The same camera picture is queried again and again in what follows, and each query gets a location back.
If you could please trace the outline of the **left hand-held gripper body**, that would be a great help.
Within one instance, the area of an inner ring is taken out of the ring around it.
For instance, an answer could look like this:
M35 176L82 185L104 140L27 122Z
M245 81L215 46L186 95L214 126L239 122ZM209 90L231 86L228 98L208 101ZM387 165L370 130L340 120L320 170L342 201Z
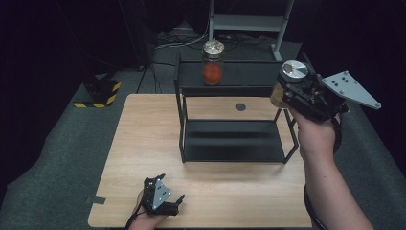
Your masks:
M163 183L163 179L155 183L154 178L147 177L144 181L141 205L149 215L176 216L179 213L179 206L176 207L174 202L168 202L171 192Z

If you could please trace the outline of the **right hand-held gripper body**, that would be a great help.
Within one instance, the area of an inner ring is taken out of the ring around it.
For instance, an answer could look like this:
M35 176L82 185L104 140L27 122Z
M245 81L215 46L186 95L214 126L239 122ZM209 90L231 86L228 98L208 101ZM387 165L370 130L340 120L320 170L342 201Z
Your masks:
M315 81L307 75L306 103L289 103L289 105L307 119L322 123L334 118L338 113L348 111L346 101L352 101L372 109L380 109L377 101L348 71L343 71Z

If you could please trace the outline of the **glass jar with silver lid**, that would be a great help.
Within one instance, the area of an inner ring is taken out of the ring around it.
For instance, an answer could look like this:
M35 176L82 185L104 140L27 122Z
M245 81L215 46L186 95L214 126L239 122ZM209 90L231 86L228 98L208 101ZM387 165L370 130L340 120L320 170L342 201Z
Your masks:
M287 108L287 103L283 100L284 91L288 84L300 85L304 82L308 74L307 66L297 60L286 61L277 76L270 102L277 108Z

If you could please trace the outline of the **glass jar with red filling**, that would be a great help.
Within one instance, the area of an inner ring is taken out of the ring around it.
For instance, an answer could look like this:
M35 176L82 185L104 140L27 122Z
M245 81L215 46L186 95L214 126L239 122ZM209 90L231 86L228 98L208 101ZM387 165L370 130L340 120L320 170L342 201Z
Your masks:
M219 84L223 72L224 44L212 39L202 48L202 76L208 85Z

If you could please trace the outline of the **black two-tier metal rack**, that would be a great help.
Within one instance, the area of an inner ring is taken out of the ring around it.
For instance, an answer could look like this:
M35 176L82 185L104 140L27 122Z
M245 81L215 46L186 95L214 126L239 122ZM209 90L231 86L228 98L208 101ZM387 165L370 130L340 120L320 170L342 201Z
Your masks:
M269 100L281 67L280 61L227 60L220 83L208 85L200 60L177 57L182 161L287 163L299 146L295 122ZM238 103L246 110L237 111Z

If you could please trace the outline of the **person's left hand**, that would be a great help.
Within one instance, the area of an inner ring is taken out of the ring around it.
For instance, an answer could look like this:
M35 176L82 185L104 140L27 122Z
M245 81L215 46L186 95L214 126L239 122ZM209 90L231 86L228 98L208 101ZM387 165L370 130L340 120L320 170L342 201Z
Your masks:
M136 217L130 221L128 230L155 230L167 218L167 216L154 216L145 212L144 207L141 205L143 193L143 190L138 193L137 202L132 211L132 214L136 215Z

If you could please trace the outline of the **person's right hand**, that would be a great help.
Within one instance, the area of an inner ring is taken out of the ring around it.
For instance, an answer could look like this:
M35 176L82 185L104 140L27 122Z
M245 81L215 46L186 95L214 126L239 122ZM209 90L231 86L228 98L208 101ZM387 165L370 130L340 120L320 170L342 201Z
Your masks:
M293 108L289 108L298 124L300 154L307 162L327 162L333 160L336 139L332 122L314 123Z

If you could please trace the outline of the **dark tape strip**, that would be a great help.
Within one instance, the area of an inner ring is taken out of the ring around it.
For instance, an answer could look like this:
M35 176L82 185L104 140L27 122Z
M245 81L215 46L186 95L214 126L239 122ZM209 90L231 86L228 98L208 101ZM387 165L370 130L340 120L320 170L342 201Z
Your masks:
M89 205L94 204L94 203L96 203L96 204L104 204L105 201L106 201L105 197L99 197L99 196L96 196L96 195L90 195L89 197L86 198L85 203L89 204Z

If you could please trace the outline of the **grey metal stand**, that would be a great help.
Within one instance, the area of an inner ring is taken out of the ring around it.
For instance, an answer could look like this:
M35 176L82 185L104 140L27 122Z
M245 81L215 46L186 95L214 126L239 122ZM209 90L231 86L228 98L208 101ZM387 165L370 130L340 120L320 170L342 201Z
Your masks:
M282 61L280 48L295 0L286 0L285 12L282 16L215 14L215 0L209 1L209 40L214 39L215 30L275 32L278 37L276 42L270 45L270 49L274 59Z

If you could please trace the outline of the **yellow black striped floor block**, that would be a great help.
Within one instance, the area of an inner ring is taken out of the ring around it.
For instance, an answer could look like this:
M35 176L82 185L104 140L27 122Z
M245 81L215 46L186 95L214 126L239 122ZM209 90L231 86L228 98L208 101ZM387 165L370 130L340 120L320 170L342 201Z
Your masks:
M73 97L73 106L76 108L108 107L116 99L121 84L116 80L96 76L85 80Z

